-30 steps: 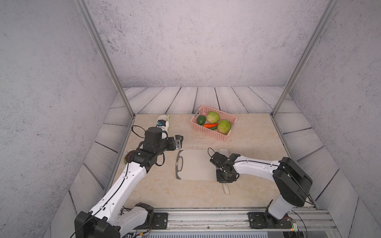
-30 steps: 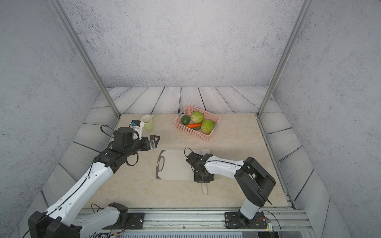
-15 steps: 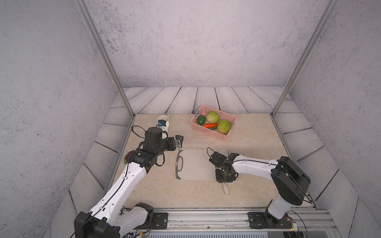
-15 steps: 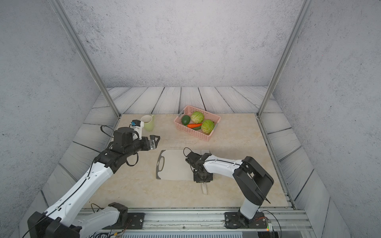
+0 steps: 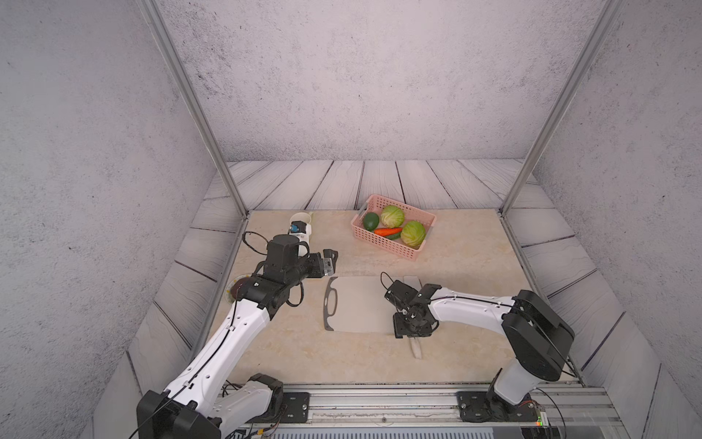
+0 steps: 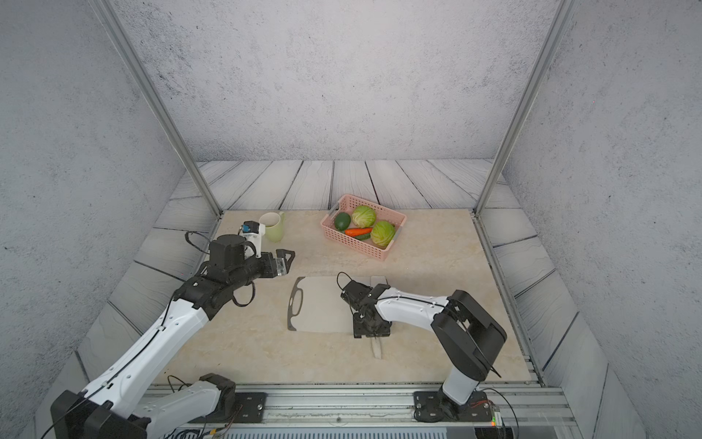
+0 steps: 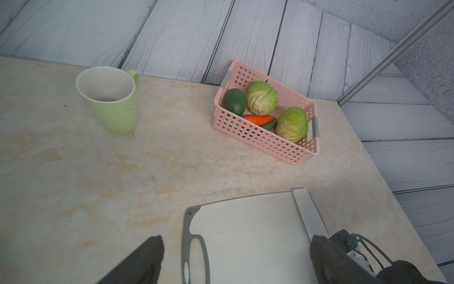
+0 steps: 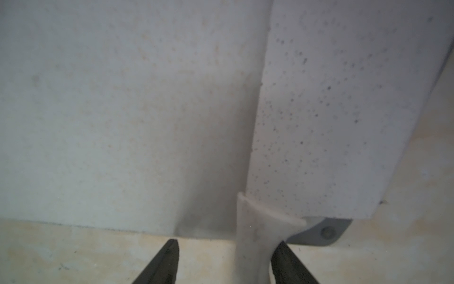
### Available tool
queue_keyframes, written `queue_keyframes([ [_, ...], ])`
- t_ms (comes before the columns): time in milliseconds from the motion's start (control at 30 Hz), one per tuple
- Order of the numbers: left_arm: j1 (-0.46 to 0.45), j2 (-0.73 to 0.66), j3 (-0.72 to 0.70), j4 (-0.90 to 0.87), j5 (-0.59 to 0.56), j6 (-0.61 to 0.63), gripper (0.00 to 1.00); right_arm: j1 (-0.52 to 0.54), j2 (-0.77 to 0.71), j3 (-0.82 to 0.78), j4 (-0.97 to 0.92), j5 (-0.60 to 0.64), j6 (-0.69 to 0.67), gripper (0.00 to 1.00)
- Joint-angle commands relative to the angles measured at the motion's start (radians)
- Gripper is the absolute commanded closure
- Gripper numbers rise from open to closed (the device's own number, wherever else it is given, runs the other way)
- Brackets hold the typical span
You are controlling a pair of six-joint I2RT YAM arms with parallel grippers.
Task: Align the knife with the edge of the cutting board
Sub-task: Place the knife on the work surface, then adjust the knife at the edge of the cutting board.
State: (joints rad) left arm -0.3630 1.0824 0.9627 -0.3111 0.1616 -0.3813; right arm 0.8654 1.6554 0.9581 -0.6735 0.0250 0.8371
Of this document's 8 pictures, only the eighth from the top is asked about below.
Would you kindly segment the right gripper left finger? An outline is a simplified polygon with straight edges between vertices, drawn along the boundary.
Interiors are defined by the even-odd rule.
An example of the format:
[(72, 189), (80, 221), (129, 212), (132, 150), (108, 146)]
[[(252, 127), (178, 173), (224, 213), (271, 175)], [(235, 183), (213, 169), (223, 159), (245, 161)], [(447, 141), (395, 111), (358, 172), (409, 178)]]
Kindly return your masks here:
[(179, 252), (178, 240), (169, 239), (132, 284), (175, 284)]

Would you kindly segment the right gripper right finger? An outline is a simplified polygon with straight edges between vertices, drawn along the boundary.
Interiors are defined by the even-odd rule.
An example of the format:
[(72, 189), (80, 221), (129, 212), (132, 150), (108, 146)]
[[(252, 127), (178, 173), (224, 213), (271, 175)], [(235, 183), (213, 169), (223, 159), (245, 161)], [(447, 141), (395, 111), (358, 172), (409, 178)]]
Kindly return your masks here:
[(271, 268), (276, 284), (319, 284), (284, 241), (272, 255)]

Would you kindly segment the white grey-rimmed cutting board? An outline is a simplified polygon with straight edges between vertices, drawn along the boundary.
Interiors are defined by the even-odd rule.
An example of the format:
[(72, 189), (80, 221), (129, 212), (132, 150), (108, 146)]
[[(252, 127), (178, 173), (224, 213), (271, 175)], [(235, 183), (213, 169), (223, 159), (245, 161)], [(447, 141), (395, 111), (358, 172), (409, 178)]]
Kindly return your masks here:
[(230, 239), (274, 1), (2, 1), (1, 216)]

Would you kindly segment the white ceramic knife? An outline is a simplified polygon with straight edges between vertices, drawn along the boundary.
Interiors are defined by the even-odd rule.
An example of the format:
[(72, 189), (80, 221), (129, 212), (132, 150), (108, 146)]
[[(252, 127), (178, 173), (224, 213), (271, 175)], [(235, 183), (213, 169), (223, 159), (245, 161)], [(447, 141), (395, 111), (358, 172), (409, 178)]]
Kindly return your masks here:
[(274, 1), (235, 282), (267, 284), (277, 246), (368, 219), (454, 39), (452, 1)]

